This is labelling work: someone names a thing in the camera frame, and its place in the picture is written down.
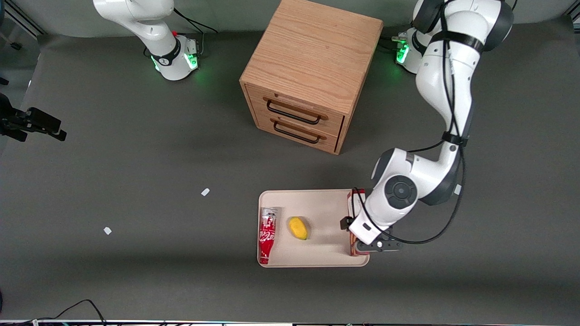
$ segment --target coca-cola can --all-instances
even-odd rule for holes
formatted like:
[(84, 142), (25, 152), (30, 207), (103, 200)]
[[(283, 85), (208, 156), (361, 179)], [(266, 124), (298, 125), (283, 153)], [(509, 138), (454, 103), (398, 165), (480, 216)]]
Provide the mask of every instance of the coca-cola can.
[(270, 251), (274, 245), (276, 236), (276, 214), (278, 209), (273, 207), (262, 208), (262, 217), (260, 219), (260, 264), (267, 265), (270, 259)]

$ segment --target drawer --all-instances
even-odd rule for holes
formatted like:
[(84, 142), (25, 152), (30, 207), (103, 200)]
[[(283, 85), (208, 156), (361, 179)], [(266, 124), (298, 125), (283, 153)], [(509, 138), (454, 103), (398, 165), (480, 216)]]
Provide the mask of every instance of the drawer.
[(274, 115), (258, 115), (258, 128), (295, 142), (334, 154), (338, 138), (324, 132), (308, 130), (293, 121)]
[(338, 136), (343, 116), (285, 97), (271, 90), (246, 85), (248, 96), (256, 116), (274, 115), (314, 131)]

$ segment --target green light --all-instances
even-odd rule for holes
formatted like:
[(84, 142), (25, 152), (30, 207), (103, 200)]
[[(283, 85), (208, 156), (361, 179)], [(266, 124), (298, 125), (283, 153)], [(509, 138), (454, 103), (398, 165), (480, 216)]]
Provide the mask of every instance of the green light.
[(403, 63), (407, 58), (407, 53), (409, 52), (409, 46), (407, 44), (403, 45), (402, 48), (397, 52), (397, 62)]
[(155, 64), (155, 70), (159, 71), (159, 67), (157, 67), (157, 62), (155, 62), (155, 59), (153, 59), (153, 56), (151, 56), (151, 60), (153, 61), (153, 64)]
[(194, 70), (195, 68), (197, 68), (197, 56), (195, 55), (188, 55), (187, 53), (183, 54), (183, 57), (185, 57), (185, 60), (187, 60), (187, 64), (189, 65), (189, 67)]

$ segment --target wooden drawer cabinet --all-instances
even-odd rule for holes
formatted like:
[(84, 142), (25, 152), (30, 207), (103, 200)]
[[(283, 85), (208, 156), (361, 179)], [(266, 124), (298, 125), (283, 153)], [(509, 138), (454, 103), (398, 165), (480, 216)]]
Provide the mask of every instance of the wooden drawer cabinet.
[(258, 128), (339, 154), (382, 21), (282, 0), (240, 84)]

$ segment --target drawer handle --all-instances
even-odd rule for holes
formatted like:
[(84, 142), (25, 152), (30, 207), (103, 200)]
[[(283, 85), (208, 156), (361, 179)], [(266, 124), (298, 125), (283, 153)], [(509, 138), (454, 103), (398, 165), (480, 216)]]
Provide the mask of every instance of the drawer handle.
[(268, 103), (266, 103), (266, 107), (268, 108), (269, 111), (274, 112), (276, 114), (280, 114), (280, 115), (283, 115), (285, 117), (292, 118), (292, 119), (298, 120), (300, 122), (304, 122), (305, 124), (309, 124), (309, 125), (316, 125), (316, 124), (318, 124), (320, 122), (320, 118), (321, 118), (320, 115), (318, 116), (318, 118), (316, 118), (316, 120), (312, 121), (312, 120), (308, 120), (308, 119), (304, 119), (304, 118), (298, 117), (297, 115), (293, 115), (293, 114), (290, 114), (290, 113), (286, 113), (284, 111), (276, 110), (276, 109), (270, 107), (270, 104), (272, 104), (272, 101), (271, 100), (268, 100)]
[(300, 139), (300, 140), (302, 140), (303, 142), (307, 142), (307, 143), (311, 143), (311, 144), (316, 144), (316, 143), (318, 143), (318, 141), (320, 140), (320, 136), (317, 136), (317, 137), (316, 137), (316, 140), (311, 140), (311, 139), (308, 139), (308, 138), (305, 138), (305, 137), (302, 137), (302, 136), (294, 135), (293, 133), (291, 133), (291, 132), (288, 132), (288, 131), (286, 131), (286, 130), (282, 130), (282, 129), (280, 129), (280, 128), (276, 128), (276, 126), (277, 126), (277, 125), (278, 125), (278, 121), (274, 121), (274, 130), (275, 130), (275, 131), (277, 131), (277, 132), (279, 132), (279, 133), (283, 133), (283, 134), (285, 134), (285, 135), (288, 135), (288, 136), (290, 136), (290, 137), (294, 137), (294, 138), (296, 138), (296, 139)]

